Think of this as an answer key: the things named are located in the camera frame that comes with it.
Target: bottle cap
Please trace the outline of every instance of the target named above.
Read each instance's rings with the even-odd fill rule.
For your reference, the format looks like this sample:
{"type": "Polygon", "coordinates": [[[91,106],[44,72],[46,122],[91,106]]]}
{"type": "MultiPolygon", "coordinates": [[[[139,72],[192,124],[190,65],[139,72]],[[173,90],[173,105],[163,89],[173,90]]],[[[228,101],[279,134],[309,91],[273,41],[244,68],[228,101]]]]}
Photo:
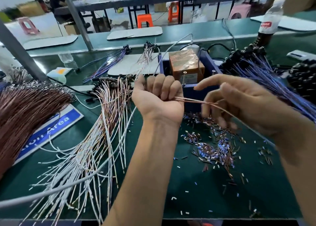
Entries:
{"type": "Polygon", "coordinates": [[[285,2],[285,0],[274,0],[273,6],[281,7],[281,6],[283,6],[284,2],[285,2]]]}

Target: water bottle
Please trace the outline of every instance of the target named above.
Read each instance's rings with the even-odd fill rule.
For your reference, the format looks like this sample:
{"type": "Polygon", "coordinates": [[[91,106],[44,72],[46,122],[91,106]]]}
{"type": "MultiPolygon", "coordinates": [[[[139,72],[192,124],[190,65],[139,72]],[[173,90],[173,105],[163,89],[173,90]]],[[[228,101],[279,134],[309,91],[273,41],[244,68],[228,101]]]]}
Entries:
{"type": "Polygon", "coordinates": [[[272,7],[265,13],[255,42],[258,47],[268,45],[272,35],[277,31],[283,16],[284,2],[285,0],[274,0],[272,7]]]}

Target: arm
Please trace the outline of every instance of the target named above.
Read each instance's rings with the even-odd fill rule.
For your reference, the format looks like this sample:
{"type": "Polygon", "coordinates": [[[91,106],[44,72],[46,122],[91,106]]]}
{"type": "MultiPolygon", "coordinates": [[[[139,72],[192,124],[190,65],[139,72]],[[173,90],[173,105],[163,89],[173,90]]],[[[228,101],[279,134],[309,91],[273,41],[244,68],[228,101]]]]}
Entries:
{"type": "MultiPolygon", "coordinates": [[[[274,139],[283,168],[300,205],[304,219],[316,225],[316,126],[290,106],[250,79],[214,75],[202,80],[196,90],[220,85],[209,92],[207,102],[217,102],[250,127],[274,139]]],[[[203,116],[214,117],[222,127],[235,128],[231,117],[207,104],[203,116]]]]}
{"type": "Polygon", "coordinates": [[[167,100],[175,96],[183,96],[182,86],[172,76],[151,76],[145,82],[141,75],[135,82],[132,99],[143,116],[143,127],[104,226],[161,225],[184,112],[182,102],[167,100]]]}

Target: pink plastic stool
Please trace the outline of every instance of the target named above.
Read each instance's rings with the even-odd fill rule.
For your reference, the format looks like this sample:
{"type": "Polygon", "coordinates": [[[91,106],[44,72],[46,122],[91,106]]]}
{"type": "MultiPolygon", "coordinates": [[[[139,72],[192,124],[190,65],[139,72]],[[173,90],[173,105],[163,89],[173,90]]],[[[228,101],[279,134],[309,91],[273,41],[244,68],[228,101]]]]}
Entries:
{"type": "Polygon", "coordinates": [[[33,22],[28,17],[18,18],[18,22],[25,34],[39,34],[40,31],[35,27],[33,22]]]}
{"type": "Polygon", "coordinates": [[[250,4],[240,4],[234,6],[232,11],[229,14],[228,19],[243,19],[246,18],[249,14],[251,5],[250,4]]]}

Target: brown wire bundle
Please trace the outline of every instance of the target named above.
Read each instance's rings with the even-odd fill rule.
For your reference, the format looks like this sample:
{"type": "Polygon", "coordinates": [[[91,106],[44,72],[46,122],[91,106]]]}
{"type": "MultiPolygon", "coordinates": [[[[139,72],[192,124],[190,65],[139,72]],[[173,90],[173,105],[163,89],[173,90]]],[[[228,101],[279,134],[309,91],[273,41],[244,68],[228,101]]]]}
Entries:
{"type": "Polygon", "coordinates": [[[72,94],[64,88],[38,81],[12,84],[2,91],[0,179],[34,131],[72,101],[72,94]]]}

